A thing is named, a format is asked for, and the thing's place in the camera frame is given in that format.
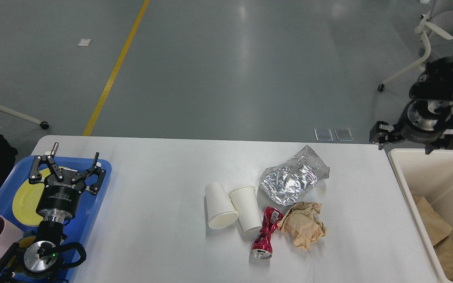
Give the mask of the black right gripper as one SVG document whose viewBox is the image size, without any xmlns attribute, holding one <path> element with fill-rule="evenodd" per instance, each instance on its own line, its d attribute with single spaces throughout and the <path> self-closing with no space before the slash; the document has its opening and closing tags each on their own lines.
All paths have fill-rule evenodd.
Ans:
<svg viewBox="0 0 453 283">
<path fill-rule="evenodd" d="M 397 124 L 377 121 L 369 134 L 369 141 L 383 150 L 386 144 L 401 143 L 403 139 L 424 143 L 425 154 L 434 150 L 453 149 L 451 115 L 434 114 L 423 101 L 411 101 L 404 108 Z"/>
</svg>

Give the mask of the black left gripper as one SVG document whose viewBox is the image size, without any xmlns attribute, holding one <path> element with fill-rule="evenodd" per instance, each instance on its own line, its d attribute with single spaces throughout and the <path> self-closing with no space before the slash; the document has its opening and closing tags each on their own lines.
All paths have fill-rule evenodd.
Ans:
<svg viewBox="0 0 453 283">
<path fill-rule="evenodd" d="M 76 217 L 79 208 L 81 194 L 84 191 L 91 195 L 97 195 L 106 176 L 106 169 L 98 165 L 99 152 L 95 153 L 93 164 L 85 171 L 78 173 L 71 178 L 71 184 L 60 183 L 64 181 L 64 175 L 55 162 L 55 153 L 59 143 L 55 143 L 50 153 L 42 156 L 34 156 L 29 173 L 29 184 L 45 184 L 37 204 L 36 213 L 41 217 L 49 216 L 52 212 L 61 212 L 65 220 L 72 220 Z M 40 166 L 46 165 L 49 175 L 44 177 L 40 173 Z M 84 183 L 91 176 L 97 176 L 97 181 L 90 186 Z"/>
</svg>

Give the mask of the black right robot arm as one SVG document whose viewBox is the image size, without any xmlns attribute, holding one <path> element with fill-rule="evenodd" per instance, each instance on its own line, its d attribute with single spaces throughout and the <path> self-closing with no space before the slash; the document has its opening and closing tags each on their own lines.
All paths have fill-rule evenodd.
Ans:
<svg viewBox="0 0 453 283">
<path fill-rule="evenodd" d="M 370 143 L 381 150 L 385 144 L 407 140 L 423 144 L 426 154 L 453 149 L 453 55 L 429 62 L 409 98 L 396 124 L 374 124 Z"/>
</svg>

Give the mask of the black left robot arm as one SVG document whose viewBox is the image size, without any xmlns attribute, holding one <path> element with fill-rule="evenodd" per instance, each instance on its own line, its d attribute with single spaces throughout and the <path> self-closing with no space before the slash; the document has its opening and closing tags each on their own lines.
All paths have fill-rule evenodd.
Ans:
<svg viewBox="0 0 453 283">
<path fill-rule="evenodd" d="M 0 283 L 68 283 L 105 196 L 111 164 L 27 156 L 0 188 Z"/>
</svg>

